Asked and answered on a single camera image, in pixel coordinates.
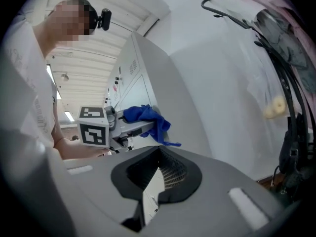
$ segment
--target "blue rag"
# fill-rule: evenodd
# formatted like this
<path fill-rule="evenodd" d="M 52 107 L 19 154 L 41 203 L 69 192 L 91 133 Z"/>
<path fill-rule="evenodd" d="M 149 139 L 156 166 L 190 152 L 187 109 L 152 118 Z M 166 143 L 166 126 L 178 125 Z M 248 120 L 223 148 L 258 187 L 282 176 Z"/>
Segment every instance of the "blue rag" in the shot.
<path fill-rule="evenodd" d="M 151 135 L 155 141 L 163 144 L 164 146 L 181 146 L 180 143 L 171 143 L 164 141 L 163 132 L 168 131 L 171 124 L 166 121 L 163 116 L 155 112 L 150 105 L 142 105 L 142 107 L 133 106 L 124 110 L 123 114 L 127 122 L 135 122 L 139 120 L 155 121 L 154 127 L 148 132 L 141 134 L 141 137 L 146 138 L 148 135 Z"/>

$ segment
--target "white shirt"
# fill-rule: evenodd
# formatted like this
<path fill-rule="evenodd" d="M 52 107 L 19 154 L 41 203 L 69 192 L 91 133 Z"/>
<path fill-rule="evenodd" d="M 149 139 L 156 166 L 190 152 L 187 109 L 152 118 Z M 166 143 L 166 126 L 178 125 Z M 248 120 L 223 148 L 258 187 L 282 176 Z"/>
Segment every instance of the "white shirt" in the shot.
<path fill-rule="evenodd" d="M 46 71 L 46 61 L 33 28 L 22 18 L 10 26 L 3 40 L 5 52 L 14 68 L 37 95 L 20 131 L 47 147 L 53 147 L 53 104 L 57 101 L 57 89 Z"/>

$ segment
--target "ceiling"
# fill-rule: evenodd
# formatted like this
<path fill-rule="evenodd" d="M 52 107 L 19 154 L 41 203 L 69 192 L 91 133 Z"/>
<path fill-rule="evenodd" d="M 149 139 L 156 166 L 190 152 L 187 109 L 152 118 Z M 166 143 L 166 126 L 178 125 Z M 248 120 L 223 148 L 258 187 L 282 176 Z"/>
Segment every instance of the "ceiling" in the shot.
<path fill-rule="evenodd" d="M 36 25 L 62 0 L 29 0 L 23 7 L 27 20 Z M 88 41 L 74 42 L 72 46 L 54 49 L 46 58 L 61 95 L 58 100 L 58 117 L 68 124 L 64 114 L 69 111 L 74 119 L 81 105 L 103 106 L 107 80 L 124 46 L 133 31 L 152 26 L 157 18 L 145 8 L 130 0 L 88 0 L 98 13 L 103 8 L 112 12 L 110 29 L 97 29 Z M 68 81 L 61 75 L 67 74 Z"/>

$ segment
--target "fluorescent light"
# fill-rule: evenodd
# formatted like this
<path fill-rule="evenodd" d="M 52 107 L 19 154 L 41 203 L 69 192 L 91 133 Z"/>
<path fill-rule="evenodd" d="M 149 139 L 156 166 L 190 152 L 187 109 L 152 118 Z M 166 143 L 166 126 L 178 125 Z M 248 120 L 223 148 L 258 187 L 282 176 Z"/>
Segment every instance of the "fluorescent light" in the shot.
<path fill-rule="evenodd" d="M 47 70 L 47 72 L 48 72 L 48 74 L 49 74 L 51 80 L 52 80 L 53 83 L 56 85 L 55 80 L 54 80 L 54 77 L 53 77 L 53 74 L 52 74 L 52 72 L 51 72 L 51 67 L 50 67 L 50 65 L 47 65 L 47 66 L 46 66 L 46 70 Z M 58 90 L 57 90 L 57 99 L 61 99 L 61 96 L 60 96 Z"/>
<path fill-rule="evenodd" d="M 68 118 L 71 122 L 74 122 L 74 121 L 75 121 L 74 118 L 73 118 L 73 116 L 71 116 L 70 112 L 65 112 L 65 114 L 66 114 L 67 118 Z"/>

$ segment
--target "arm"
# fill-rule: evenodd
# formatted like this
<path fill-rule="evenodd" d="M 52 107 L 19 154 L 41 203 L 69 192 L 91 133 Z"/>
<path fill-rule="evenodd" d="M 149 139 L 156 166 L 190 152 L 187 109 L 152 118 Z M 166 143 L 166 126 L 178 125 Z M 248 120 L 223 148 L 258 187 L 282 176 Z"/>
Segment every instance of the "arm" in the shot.
<path fill-rule="evenodd" d="M 56 148 L 62 159 L 97 157 L 108 150 L 82 145 L 79 140 L 70 141 L 63 136 L 57 115 L 57 101 L 53 105 L 55 127 L 51 133 Z"/>

